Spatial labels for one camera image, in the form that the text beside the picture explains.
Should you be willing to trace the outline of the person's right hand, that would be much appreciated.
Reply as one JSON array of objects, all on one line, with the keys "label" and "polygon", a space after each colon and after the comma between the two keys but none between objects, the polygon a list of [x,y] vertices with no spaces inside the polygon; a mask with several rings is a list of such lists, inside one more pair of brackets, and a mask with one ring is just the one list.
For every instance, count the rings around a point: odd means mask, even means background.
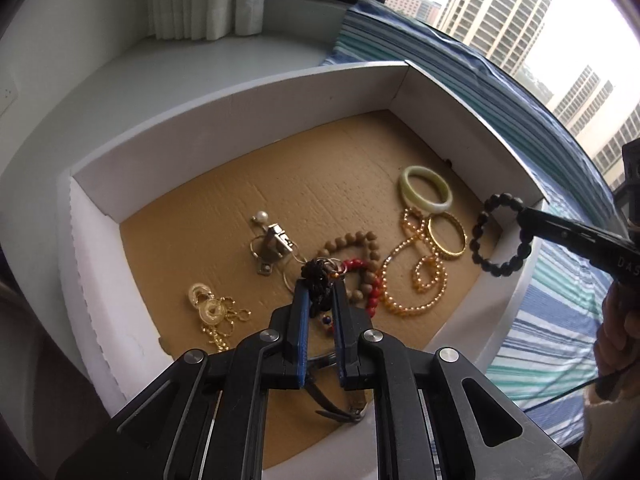
[{"label": "person's right hand", "polygon": [[639,296],[613,282],[603,304],[603,323],[597,330],[593,351],[601,376],[627,370],[620,378],[620,397],[639,395],[639,312],[632,308]]}]

